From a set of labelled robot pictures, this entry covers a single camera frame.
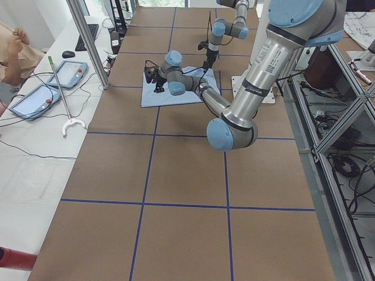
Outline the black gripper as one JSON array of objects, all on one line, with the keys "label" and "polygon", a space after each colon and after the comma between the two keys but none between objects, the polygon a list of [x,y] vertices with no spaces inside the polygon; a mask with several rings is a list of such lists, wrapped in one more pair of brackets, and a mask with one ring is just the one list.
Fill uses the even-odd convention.
[{"label": "black gripper", "polygon": [[145,66],[144,75],[145,75],[146,82],[148,84],[150,83],[155,84],[155,91],[154,91],[155,93],[160,93],[160,92],[165,91],[163,85],[166,83],[166,79],[163,78],[159,74],[158,66],[152,66],[152,67]]},{"label": "black gripper", "polygon": [[206,60],[203,62],[203,69],[205,71],[208,68],[212,68],[214,62],[216,61],[217,55],[219,53],[219,46],[211,43],[209,40],[202,41],[199,43],[198,50],[206,49]]}]

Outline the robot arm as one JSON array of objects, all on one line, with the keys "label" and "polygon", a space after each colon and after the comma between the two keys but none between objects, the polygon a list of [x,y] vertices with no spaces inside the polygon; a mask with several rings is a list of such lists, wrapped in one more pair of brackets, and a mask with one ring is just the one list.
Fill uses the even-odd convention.
[{"label": "robot arm", "polygon": [[145,79],[156,92],[168,89],[174,95],[194,92],[215,115],[207,126],[207,139],[219,151],[252,145],[258,136],[253,121],[258,107],[278,80],[292,53],[303,47],[326,46],[343,35],[345,1],[271,1],[259,28],[266,37],[242,79],[234,100],[227,101],[204,77],[186,75],[183,57],[171,50],[160,65],[146,66]]},{"label": "robot arm", "polygon": [[206,60],[203,62],[202,68],[208,70],[213,67],[219,53],[219,47],[222,45],[223,36],[227,35],[232,38],[244,40],[248,35],[248,27],[246,26],[246,18],[249,8],[254,7],[253,1],[246,0],[223,0],[216,1],[218,5],[233,8],[236,10],[234,22],[228,22],[223,18],[217,18],[211,29],[211,35],[207,36],[205,41],[199,43],[197,49],[206,49]]}]

